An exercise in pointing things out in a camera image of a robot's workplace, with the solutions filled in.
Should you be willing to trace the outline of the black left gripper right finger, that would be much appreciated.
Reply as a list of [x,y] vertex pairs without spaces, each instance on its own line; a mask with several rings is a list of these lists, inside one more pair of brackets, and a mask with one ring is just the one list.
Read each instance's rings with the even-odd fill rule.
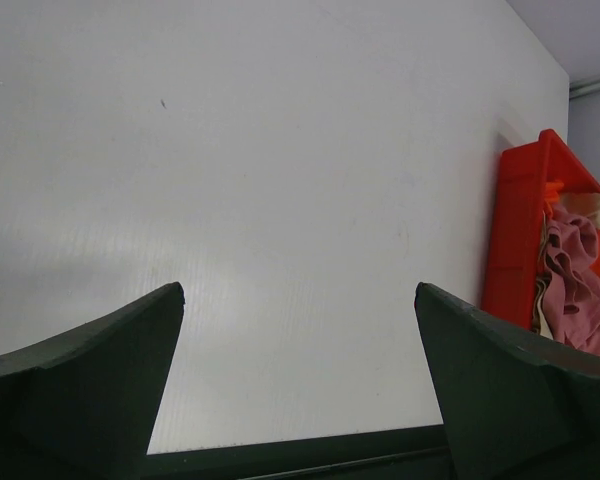
[[600,479],[600,357],[421,283],[415,311],[460,479]]

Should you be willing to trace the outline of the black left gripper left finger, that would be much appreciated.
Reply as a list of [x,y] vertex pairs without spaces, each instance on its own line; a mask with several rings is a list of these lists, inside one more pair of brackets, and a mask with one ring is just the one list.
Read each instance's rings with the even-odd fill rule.
[[0,479],[139,478],[184,306],[166,284],[0,355]]

